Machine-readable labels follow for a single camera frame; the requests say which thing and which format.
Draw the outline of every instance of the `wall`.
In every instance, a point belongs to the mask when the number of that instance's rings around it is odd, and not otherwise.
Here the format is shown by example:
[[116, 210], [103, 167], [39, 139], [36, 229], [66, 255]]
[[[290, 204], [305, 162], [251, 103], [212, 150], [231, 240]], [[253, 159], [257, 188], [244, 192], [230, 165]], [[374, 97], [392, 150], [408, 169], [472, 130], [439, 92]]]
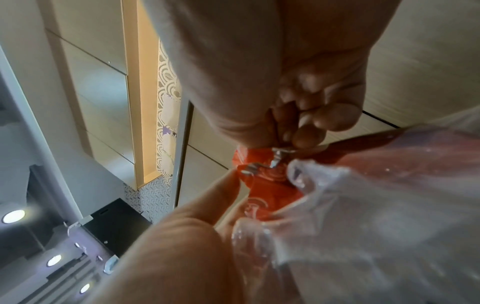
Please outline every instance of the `wall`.
[[37, 3], [1, 2], [0, 29], [0, 45], [83, 216], [124, 198], [124, 184], [83, 152]]

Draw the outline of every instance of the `recessed light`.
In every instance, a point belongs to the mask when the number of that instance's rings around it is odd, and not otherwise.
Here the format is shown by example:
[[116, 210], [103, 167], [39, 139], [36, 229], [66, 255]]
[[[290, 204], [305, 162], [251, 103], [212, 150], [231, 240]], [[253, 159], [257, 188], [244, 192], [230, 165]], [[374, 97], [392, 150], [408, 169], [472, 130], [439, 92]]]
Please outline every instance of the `recessed light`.
[[80, 289], [80, 294], [85, 293], [90, 288], [90, 283]]
[[18, 222], [25, 216], [25, 211], [23, 210], [15, 210], [5, 214], [5, 216], [1, 219], [1, 221], [5, 224], [11, 224]]
[[47, 267], [52, 267], [53, 265], [60, 262], [61, 259], [62, 259], [62, 256], [60, 254], [56, 255], [56, 256], [52, 257], [51, 259], [49, 259], [48, 262], [46, 263], [46, 265], [47, 265]]

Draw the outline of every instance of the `transparent plastic wrap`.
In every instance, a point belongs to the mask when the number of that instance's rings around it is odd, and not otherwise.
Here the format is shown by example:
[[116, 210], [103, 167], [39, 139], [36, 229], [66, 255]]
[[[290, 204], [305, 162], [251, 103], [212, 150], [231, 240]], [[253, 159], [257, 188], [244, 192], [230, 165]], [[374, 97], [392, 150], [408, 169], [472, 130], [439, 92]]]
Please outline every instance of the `transparent plastic wrap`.
[[250, 195], [234, 227], [247, 303], [479, 303], [479, 135], [475, 108], [310, 156], [249, 151], [247, 185], [292, 202]]

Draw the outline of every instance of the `person's right hand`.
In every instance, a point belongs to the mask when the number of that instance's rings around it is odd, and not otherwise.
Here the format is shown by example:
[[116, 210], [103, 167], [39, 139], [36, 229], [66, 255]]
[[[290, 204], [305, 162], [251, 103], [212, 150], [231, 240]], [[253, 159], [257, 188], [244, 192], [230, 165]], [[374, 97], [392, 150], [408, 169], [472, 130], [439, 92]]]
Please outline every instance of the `person's right hand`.
[[247, 146], [318, 145], [362, 114], [400, 0], [144, 0], [193, 104]]

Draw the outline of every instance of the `hand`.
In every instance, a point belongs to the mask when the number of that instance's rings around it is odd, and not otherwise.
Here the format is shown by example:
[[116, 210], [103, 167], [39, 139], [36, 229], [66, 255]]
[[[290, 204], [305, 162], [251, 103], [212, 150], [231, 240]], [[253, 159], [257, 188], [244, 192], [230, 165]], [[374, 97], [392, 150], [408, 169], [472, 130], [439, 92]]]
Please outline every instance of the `hand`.
[[247, 147], [352, 127], [370, 49], [400, 0], [144, 0], [193, 104]]
[[230, 171], [200, 198], [147, 230], [89, 303], [243, 303], [231, 235], [245, 205], [234, 207], [214, 228], [239, 189], [237, 174]]

